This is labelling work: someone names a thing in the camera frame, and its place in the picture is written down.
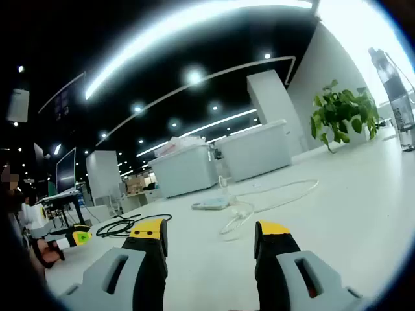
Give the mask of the person's left hand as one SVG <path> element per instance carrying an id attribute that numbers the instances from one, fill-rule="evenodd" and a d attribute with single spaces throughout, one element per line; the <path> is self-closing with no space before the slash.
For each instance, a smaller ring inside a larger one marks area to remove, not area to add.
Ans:
<path id="1" fill-rule="evenodd" d="M 35 240 L 32 244 L 34 254 L 44 268 L 52 268 L 55 262 L 65 260 L 63 251 L 56 241 Z"/>

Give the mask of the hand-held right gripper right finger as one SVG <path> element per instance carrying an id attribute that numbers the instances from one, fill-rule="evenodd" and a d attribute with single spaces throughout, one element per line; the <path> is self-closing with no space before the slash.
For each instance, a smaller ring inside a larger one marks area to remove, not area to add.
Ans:
<path id="1" fill-rule="evenodd" d="M 302 251 L 288 228 L 255 223 L 255 279 L 260 310 L 363 310 L 366 299 L 342 285 L 340 274 Z"/>

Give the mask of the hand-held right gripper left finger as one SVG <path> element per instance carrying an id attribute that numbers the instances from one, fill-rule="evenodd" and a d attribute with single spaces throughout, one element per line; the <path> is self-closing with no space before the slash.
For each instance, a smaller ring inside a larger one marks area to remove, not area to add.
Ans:
<path id="1" fill-rule="evenodd" d="M 68 310 L 163 310 L 168 251 L 167 220 L 135 226 L 120 248 L 111 248 L 60 300 Z"/>

